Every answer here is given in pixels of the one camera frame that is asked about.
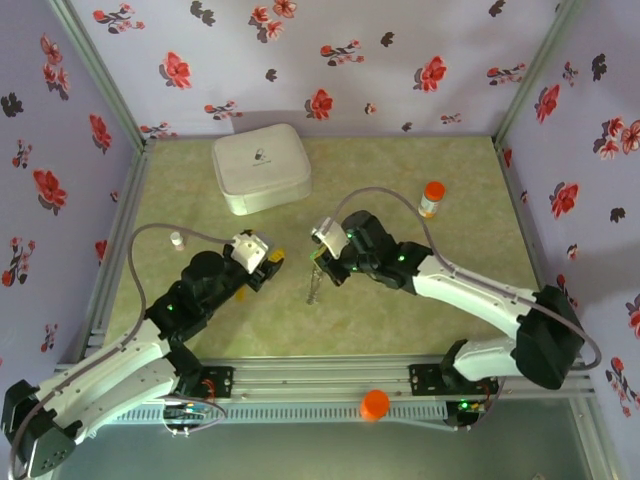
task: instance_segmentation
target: orange cap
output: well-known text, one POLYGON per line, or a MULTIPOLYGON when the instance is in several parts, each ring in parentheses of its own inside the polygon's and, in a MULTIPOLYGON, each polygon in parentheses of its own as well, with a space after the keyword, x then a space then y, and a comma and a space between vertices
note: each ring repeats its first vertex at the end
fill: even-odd
POLYGON ((439 202, 444 197, 446 189, 440 182, 429 182, 424 189, 424 196, 432 202, 439 202))
POLYGON ((389 412, 391 401, 382 390, 371 390, 360 404, 360 414, 368 422, 377 422, 389 412))

